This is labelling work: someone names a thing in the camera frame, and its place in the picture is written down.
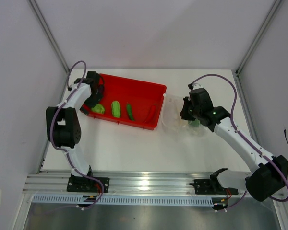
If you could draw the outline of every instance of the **white wall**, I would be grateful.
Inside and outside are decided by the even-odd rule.
[[[46,141],[65,74],[25,0],[0,0],[0,230],[9,229]]]
[[[262,145],[288,160],[288,0],[241,77]]]
[[[37,0],[71,66],[236,69],[274,0]]]

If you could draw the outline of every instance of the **purple cable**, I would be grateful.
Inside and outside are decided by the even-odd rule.
[[[69,73],[68,73],[68,78],[69,78],[69,76],[70,76],[73,68],[74,68],[77,64],[79,64],[79,63],[83,63],[83,64],[84,64],[84,72],[83,72],[83,76],[82,76],[81,80],[79,81],[79,83],[78,83],[78,85],[77,85],[77,88],[80,86],[80,84],[83,82],[83,79],[85,78],[86,63],[85,63],[84,61],[77,61],[77,62],[71,67],[71,70],[70,70]],[[68,159],[68,163],[70,164],[70,166],[72,167],[72,169],[75,170],[75,172],[77,172],[79,175],[81,175],[81,176],[83,176],[83,177],[85,177],[85,178],[87,178],[87,179],[96,181],[96,182],[98,182],[98,183],[101,185],[101,193],[100,193],[99,198],[96,199],[94,203],[92,203],[92,204],[90,204],[89,206],[87,206],[87,207],[84,208],[84,209],[89,209],[89,208],[91,208],[97,201],[99,201],[100,198],[102,197],[102,195],[103,195],[103,193],[104,193],[104,186],[103,186],[103,184],[101,183],[100,180],[95,179],[95,178],[90,177],[90,176],[87,176],[87,175],[84,175],[84,174],[82,174],[79,170],[77,170],[77,169],[75,168],[74,164],[72,163],[70,157],[69,157],[68,151],[67,151],[66,149],[64,149],[64,148],[59,148],[59,147],[57,147],[57,146],[55,145],[54,139],[53,139],[53,129],[54,129],[54,124],[55,124],[55,122],[56,122],[57,116],[58,116],[60,110],[66,105],[66,103],[71,99],[71,97],[75,94],[75,92],[76,92],[77,90],[78,90],[78,89],[74,89],[74,90],[71,92],[71,94],[67,97],[67,99],[65,100],[65,102],[56,110],[56,112],[55,112],[55,114],[54,114],[54,116],[53,116],[53,119],[52,119],[52,121],[51,121],[51,125],[50,125],[50,142],[51,142],[52,146],[53,146],[56,150],[61,150],[61,151],[64,151],[64,152],[66,153],[66,157],[67,157],[67,159]]]
[[[215,77],[219,77],[219,78],[224,79],[225,81],[227,81],[231,85],[232,89],[234,90],[235,97],[234,97],[234,102],[232,104],[231,111],[230,111],[230,121],[231,121],[231,124],[234,127],[234,129],[237,131],[237,126],[236,126],[236,124],[234,122],[234,109],[235,109],[235,105],[236,105],[236,101],[237,101],[237,90],[236,90],[234,84],[231,81],[229,81],[227,78],[225,78],[225,77],[223,77],[221,75],[218,75],[218,74],[205,74],[205,75],[199,77],[198,79],[194,80],[191,84],[193,85],[198,80],[200,80],[200,79],[202,79],[204,77],[207,77],[207,76],[215,76]],[[256,148],[256,146],[254,146],[240,131],[237,131],[237,133],[239,134],[240,137],[242,137],[243,140],[245,140],[245,142],[247,142],[253,149],[255,149],[255,151],[258,152],[259,155],[261,155],[264,159],[266,159],[275,168],[275,170],[279,173],[280,177],[284,181],[284,183],[285,183],[285,185],[287,187],[287,190],[288,190],[288,181],[287,181],[286,177],[280,171],[280,169],[273,163],[273,161],[271,161],[267,156],[263,155],[263,153],[258,148]],[[242,196],[242,198],[237,203],[239,203],[245,197],[245,194],[244,194],[244,196]],[[281,199],[277,199],[277,198],[272,197],[272,196],[270,196],[270,198],[275,200],[275,201],[278,201],[278,202],[286,202],[286,201],[288,201],[288,195],[287,195],[287,197],[285,199],[282,199],[282,200]]]

